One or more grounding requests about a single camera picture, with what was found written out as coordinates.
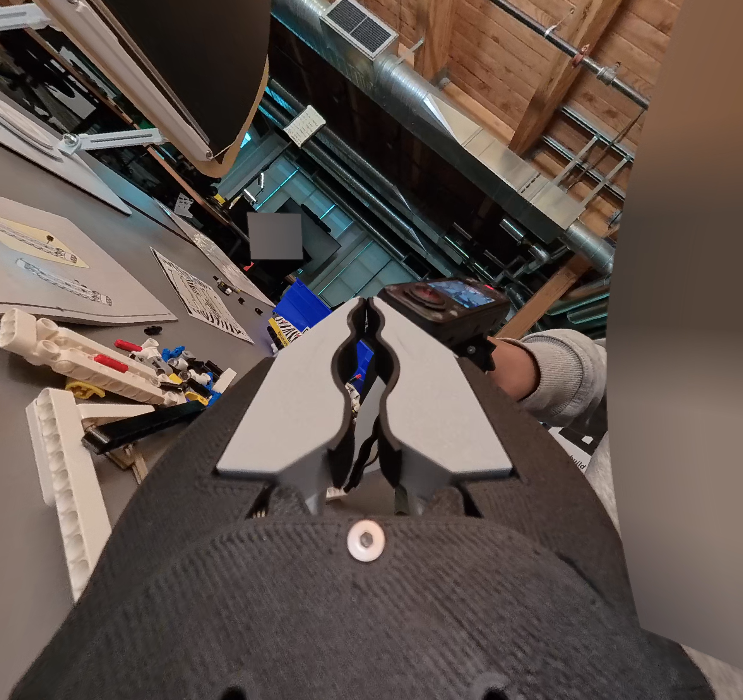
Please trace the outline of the wooden ceiling beam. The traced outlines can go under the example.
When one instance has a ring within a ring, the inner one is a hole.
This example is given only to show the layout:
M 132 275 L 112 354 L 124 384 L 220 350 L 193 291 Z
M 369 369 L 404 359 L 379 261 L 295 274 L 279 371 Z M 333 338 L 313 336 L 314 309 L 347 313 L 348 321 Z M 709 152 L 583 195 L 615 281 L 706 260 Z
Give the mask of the wooden ceiling beam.
M 537 142 L 561 105 L 581 69 L 592 73 L 600 82 L 614 86 L 622 94 L 646 110 L 649 102 L 642 93 L 622 82 L 618 70 L 602 65 L 590 56 L 623 0 L 580 0 L 566 28 L 566 38 L 556 33 L 556 27 L 544 32 L 544 38 L 556 49 L 537 86 L 509 148 L 518 156 Z

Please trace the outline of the zebra pattern sheet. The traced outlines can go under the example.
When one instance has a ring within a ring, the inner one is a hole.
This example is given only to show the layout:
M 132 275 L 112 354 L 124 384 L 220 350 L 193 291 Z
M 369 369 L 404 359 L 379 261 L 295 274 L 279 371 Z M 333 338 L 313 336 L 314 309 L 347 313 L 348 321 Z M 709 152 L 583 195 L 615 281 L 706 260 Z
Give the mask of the zebra pattern sheet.
M 210 285 L 176 265 L 157 250 L 151 248 L 151 252 L 191 317 L 240 341 L 254 344 L 253 339 Z

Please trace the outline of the long white lego beam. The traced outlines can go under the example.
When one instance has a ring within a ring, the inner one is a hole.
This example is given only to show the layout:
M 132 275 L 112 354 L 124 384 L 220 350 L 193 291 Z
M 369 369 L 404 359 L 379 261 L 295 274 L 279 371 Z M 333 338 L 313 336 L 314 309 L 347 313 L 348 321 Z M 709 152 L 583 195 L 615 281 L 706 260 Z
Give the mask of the long white lego beam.
M 26 408 L 44 502 L 56 510 L 74 602 L 111 536 L 111 523 L 71 392 L 45 388 Z

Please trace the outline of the wooden post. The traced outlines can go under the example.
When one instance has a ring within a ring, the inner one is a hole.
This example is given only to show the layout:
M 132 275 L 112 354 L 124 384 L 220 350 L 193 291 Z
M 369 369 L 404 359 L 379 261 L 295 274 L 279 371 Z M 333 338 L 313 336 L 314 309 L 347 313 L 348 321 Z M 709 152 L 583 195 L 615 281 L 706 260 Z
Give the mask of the wooden post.
M 590 262 L 579 255 L 571 257 L 520 308 L 503 327 L 500 338 L 519 340 L 544 316 L 546 311 L 588 270 Z

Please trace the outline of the black ceiling pipe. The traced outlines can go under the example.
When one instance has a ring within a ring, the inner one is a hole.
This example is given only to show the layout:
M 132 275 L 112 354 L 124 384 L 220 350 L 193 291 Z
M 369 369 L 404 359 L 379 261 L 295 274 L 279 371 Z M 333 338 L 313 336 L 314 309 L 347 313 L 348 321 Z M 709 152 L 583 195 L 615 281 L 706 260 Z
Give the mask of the black ceiling pipe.
M 557 48 L 563 55 L 571 59 L 574 67 L 582 67 L 590 71 L 599 82 L 605 86 L 613 88 L 620 92 L 624 97 L 639 106 L 642 110 L 647 111 L 650 100 L 642 95 L 636 88 L 618 78 L 618 70 L 608 65 L 601 65 L 590 57 L 589 49 L 571 45 L 566 39 L 558 35 L 557 24 L 544 26 L 534 17 L 520 10 L 515 4 L 508 0 L 487 0 L 490 4 L 495 5 L 498 9 L 505 12 L 508 16 L 514 18 L 517 22 L 527 27 L 530 31 L 541 36 L 546 42 Z

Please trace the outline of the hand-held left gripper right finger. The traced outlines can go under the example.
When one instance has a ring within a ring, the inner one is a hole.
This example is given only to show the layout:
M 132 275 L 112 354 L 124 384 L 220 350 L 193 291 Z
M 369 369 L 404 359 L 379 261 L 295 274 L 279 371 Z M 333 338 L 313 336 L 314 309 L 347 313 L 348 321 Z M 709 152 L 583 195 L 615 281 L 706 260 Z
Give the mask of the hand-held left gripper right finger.
M 510 476 L 514 465 L 464 371 L 477 367 L 381 298 L 368 301 L 368 313 L 388 374 L 380 466 L 401 511 L 421 515 L 443 488 Z

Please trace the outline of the grey instruction booklet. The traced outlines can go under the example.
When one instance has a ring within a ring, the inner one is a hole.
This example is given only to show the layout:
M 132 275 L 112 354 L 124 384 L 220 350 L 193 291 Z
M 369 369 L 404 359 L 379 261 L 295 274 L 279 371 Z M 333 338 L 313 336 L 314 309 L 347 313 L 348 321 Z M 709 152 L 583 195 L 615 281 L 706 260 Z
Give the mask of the grey instruction booklet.
M 87 325 L 177 321 L 69 219 L 1 198 L 1 314 Z

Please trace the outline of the black white printed sheet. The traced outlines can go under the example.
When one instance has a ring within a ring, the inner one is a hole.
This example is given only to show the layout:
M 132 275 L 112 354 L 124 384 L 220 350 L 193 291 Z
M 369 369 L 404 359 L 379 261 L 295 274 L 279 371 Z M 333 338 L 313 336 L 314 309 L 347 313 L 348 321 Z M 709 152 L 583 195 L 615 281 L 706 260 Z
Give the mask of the black white printed sheet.
M 608 429 L 583 426 L 549 426 L 544 428 L 559 443 L 584 475 L 611 477 Z

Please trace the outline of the blue storage bin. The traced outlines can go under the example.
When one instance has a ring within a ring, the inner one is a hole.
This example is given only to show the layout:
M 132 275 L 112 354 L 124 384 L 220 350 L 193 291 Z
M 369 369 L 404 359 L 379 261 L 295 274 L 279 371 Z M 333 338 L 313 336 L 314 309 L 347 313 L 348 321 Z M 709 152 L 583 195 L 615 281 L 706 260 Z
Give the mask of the blue storage bin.
M 300 280 L 284 293 L 272 311 L 267 332 L 274 353 L 299 339 L 331 315 L 332 309 Z

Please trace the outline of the grey flat board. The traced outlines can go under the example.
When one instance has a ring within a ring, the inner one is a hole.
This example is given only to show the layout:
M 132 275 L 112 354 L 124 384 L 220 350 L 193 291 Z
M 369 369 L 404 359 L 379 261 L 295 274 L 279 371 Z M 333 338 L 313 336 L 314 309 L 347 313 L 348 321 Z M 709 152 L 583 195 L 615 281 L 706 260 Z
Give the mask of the grey flat board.
M 132 209 L 80 158 L 41 123 L 1 100 L 1 145 L 126 216 Z

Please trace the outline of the person's right hand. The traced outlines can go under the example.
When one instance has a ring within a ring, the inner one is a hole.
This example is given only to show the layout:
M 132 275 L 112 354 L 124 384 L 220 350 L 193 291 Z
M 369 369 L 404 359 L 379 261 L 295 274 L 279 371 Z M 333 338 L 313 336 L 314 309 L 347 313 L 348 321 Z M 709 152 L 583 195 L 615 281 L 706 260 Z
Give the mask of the person's right hand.
M 504 339 L 494 340 L 494 369 L 488 376 L 515 401 L 531 396 L 539 387 L 540 370 L 534 356 L 522 346 Z

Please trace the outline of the person's right forearm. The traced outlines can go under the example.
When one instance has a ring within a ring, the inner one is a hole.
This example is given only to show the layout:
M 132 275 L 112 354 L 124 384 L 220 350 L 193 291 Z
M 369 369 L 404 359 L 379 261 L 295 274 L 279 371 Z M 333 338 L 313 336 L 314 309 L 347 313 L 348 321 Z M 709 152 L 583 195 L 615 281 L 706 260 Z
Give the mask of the person's right forearm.
M 565 428 L 587 421 L 606 395 L 606 340 L 570 329 L 530 334 L 512 343 L 534 361 L 539 382 L 519 402 L 544 424 Z

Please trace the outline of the pile of small lego pieces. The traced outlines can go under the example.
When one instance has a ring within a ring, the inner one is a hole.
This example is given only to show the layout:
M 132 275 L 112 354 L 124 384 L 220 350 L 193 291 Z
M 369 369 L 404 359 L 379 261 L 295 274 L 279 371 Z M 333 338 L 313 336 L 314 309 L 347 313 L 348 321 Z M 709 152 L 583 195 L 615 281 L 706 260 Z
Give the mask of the pile of small lego pieces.
M 114 347 L 132 361 L 154 370 L 156 381 L 164 392 L 173 392 L 184 400 L 196 400 L 205 406 L 216 402 L 221 395 L 216 384 L 224 372 L 217 364 L 201 360 L 185 346 L 161 348 L 159 342 L 149 337 L 141 344 L 116 339 Z

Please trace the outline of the black board panel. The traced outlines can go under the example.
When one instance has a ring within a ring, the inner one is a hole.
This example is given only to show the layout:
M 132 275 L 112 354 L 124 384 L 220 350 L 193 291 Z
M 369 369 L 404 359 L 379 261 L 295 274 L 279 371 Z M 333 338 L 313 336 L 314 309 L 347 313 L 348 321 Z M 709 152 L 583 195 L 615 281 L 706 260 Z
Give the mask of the black board panel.
M 265 91 L 272 0 L 91 1 L 195 123 L 206 158 L 181 133 L 172 143 L 204 175 L 226 175 Z

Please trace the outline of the black flat panel piece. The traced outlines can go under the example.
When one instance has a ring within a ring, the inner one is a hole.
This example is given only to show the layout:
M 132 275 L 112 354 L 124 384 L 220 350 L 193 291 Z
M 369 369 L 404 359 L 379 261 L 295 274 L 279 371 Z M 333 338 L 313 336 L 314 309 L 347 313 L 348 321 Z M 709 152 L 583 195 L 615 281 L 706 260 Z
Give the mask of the black flat panel piece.
M 206 409 L 198 400 L 159 407 L 142 415 L 91 427 L 83 434 L 81 444 L 90 453 L 105 455 L 177 424 L 190 423 Z

